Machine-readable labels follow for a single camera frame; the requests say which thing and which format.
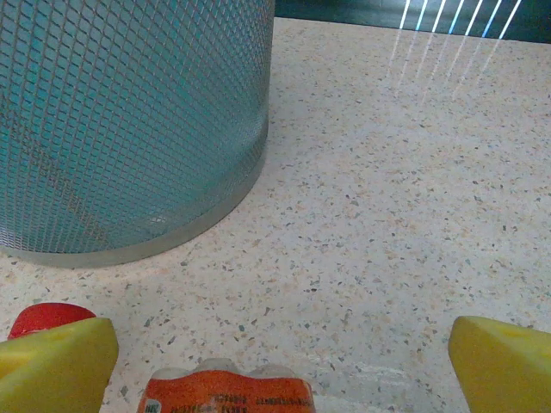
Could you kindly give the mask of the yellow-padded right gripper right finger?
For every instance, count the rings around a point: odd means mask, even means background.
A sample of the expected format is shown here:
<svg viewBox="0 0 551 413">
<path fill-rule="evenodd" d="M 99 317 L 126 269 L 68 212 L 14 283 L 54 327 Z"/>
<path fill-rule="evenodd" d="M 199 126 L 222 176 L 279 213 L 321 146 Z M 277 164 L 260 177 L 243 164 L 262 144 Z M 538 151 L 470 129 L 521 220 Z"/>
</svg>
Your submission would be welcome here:
<svg viewBox="0 0 551 413">
<path fill-rule="evenodd" d="M 458 317 L 449 358 L 471 412 L 549 412 L 549 333 Z"/>
</svg>

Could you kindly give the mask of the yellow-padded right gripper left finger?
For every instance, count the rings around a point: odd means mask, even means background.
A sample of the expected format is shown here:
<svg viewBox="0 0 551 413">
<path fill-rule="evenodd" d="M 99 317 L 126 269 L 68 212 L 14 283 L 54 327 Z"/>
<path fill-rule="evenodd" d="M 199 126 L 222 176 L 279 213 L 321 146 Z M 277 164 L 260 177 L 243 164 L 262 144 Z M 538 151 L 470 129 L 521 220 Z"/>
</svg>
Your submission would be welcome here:
<svg viewBox="0 0 551 413">
<path fill-rule="evenodd" d="M 1 411 L 99 411 L 118 351 L 102 317 L 2 342 Z"/>
</svg>

